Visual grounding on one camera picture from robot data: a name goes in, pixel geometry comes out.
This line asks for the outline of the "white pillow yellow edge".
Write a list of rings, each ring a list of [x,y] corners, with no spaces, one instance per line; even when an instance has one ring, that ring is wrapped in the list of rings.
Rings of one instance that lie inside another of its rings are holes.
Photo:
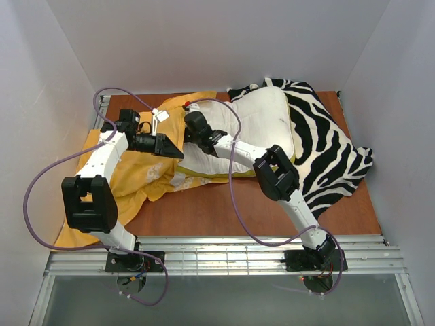
[[[238,140],[263,148],[278,145],[291,162],[295,160],[288,101],[283,91],[277,87],[258,88],[227,105],[201,101],[198,110],[213,129],[234,136],[239,125],[242,125]],[[197,177],[226,177],[229,160],[207,155],[196,145],[184,143],[184,159],[179,162],[177,171]]]

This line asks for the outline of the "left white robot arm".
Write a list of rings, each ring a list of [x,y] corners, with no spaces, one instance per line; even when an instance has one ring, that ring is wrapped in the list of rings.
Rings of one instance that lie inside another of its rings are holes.
[[[67,225],[84,234],[96,236],[115,255],[135,250],[137,238],[118,221],[118,207],[110,181],[122,154],[126,151],[149,153],[164,158],[184,158],[169,136],[158,133],[159,123],[169,119],[167,111],[152,110],[150,131],[141,132],[143,122],[132,109],[122,109],[114,123],[100,129],[99,148],[84,167],[61,184]]]

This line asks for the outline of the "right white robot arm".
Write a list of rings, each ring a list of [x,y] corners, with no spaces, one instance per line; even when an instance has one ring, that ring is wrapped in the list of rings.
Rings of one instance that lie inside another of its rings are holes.
[[[311,264],[319,269],[332,264],[344,270],[343,251],[336,238],[318,224],[300,191],[298,171],[280,146],[265,149],[238,141],[227,132],[212,129],[199,111],[188,113],[184,122],[187,140],[205,154],[254,170],[263,194],[278,202],[298,231]]]

